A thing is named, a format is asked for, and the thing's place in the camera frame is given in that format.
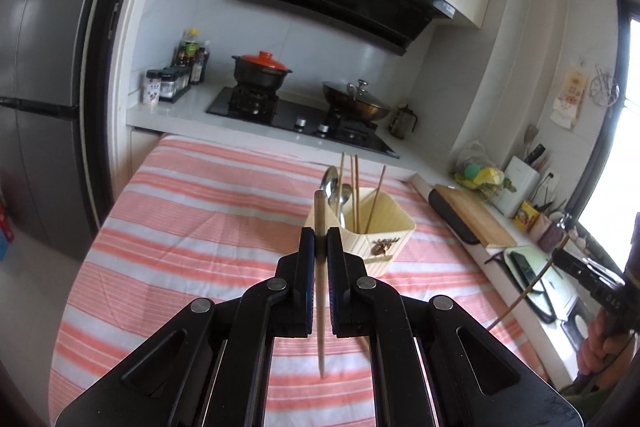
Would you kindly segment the person's right hand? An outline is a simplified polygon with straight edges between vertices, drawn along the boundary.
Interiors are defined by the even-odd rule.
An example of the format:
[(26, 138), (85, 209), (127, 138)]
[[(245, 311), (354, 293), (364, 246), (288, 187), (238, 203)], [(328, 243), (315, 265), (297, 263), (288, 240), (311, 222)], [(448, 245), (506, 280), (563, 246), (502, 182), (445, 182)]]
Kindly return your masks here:
[(634, 336), (605, 335), (606, 313), (600, 310), (588, 326), (588, 338), (577, 352), (580, 375), (598, 374), (596, 385), (605, 389), (613, 387), (626, 373), (636, 352)]

